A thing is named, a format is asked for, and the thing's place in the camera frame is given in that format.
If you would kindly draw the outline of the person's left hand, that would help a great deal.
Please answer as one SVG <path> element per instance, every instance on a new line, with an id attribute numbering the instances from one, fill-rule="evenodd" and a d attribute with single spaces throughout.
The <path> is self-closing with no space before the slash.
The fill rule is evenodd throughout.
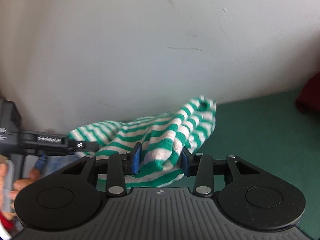
<path id="1" fill-rule="evenodd" d="M 3 199 L 4 199 L 3 187 L 4 187 L 6 175 L 7 175 L 7 165 L 6 163 L 1 163 L 1 207 L 3 206 Z M 22 189 L 24 189 L 26 186 L 37 181 L 40 178 L 40 175 L 41 175 L 41 172 L 38 169 L 35 169 L 35 168 L 31 169 L 29 172 L 28 178 L 19 179 L 14 182 L 13 190 L 9 192 L 9 198 L 11 200 L 15 200 L 19 192 Z M 15 213 L 3 211 L 2 209 L 1 209 L 1 214 L 5 219 L 9 221 L 13 220 L 16 216 Z"/>

